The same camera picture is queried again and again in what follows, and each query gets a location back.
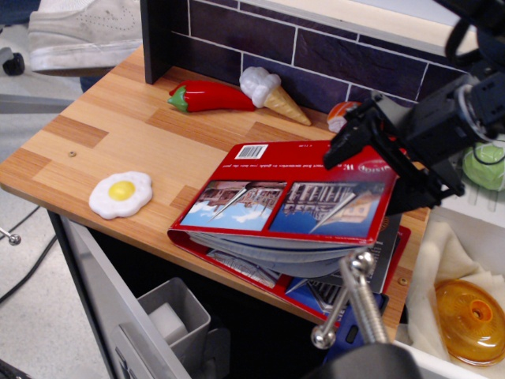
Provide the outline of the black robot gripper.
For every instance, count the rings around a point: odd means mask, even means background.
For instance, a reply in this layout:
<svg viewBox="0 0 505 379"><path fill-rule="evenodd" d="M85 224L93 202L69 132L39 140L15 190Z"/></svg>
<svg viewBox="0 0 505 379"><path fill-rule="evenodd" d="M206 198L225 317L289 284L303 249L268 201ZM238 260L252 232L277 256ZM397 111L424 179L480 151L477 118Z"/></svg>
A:
<svg viewBox="0 0 505 379"><path fill-rule="evenodd" d="M451 157L486 135L477 113L479 86L475 77L460 77L411 108L373 92L346 114L347 124L331 140L324 167L330 170L374 148L398 175L389 216L462 196L465 186Z"/></svg>

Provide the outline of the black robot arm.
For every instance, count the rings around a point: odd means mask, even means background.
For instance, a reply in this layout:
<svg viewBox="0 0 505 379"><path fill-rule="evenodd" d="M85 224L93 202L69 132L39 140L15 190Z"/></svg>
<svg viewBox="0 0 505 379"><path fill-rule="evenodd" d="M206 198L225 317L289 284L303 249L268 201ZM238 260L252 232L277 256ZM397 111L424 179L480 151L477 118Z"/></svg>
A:
<svg viewBox="0 0 505 379"><path fill-rule="evenodd" d="M462 196L465 187L449 159L504 132L504 3L441 4L460 18L447 39L447 60L469 73L411 108L371 92L346 114L346 126L324 156L324 166L331 169L372 146L399 176L389 215Z"/></svg>

